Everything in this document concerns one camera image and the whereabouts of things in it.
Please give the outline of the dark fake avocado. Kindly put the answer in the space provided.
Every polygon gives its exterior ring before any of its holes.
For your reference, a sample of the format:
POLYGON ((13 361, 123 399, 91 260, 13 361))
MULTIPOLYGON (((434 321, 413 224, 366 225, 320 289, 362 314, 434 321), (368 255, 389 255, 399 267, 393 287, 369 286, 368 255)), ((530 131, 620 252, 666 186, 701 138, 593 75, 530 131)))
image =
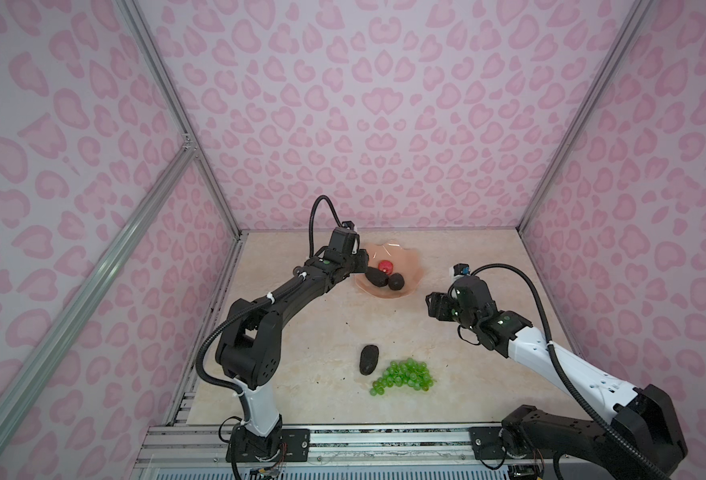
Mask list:
POLYGON ((380 349, 377 345, 365 345, 359 358, 359 371, 363 376, 371 375, 378 366, 380 357, 380 349))
POLYGON ((367 268, 365 278, 369 283, 378 288, 386 287, 389 283, 389 275, 375 267, 367 268))
POLYGON ((392 291, 401 291, 405 287, 405 278, 401 273, 393 273, 388 277, 388 287, 392 291))

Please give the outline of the green fake grape bunch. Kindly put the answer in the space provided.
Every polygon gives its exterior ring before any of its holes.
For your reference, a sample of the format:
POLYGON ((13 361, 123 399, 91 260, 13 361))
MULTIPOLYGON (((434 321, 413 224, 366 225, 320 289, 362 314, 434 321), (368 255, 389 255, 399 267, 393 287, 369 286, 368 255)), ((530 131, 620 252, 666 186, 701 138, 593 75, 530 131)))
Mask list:
POLYGON ((436 378, 423 361, 407 358, 391 361, 370 389, 371 396, 382 396, 391 388, 409 388, 418 392, 428 392, 436 384, 436 378))

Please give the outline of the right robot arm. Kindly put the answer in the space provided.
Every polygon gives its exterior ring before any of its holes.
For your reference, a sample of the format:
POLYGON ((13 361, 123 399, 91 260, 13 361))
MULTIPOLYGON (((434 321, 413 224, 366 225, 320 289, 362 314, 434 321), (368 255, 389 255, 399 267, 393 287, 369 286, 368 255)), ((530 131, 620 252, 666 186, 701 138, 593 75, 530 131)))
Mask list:
POLYGON ((522 405, 501 422, 509 448, 575 457, 615 479, 668 479, 689 449, 671 397, 661 388, 619 379, 557 344, 546 319, 538 324, 500 309, 477 276, 455 279, 426 297, 428 315, 455 323, 482 346, 539 374, 572 397, 580 420, 522 405))

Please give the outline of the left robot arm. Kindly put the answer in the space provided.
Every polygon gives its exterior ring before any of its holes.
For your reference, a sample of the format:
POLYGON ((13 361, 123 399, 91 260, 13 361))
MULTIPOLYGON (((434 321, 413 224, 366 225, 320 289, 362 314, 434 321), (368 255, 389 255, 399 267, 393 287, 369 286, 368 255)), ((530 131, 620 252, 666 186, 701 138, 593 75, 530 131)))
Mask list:
POLYGON ((228 439, 226 458, 232 465, 285 457, 283 418, 271 385, 281 361, 283 330, 312 301, 351 275, 364 273, 368 263, 364 249, 340 253, 326 248, 296 267, 277 289, 252 301, 237 300, 201 346, 199 378, 233 391, 243 411, 228 439))

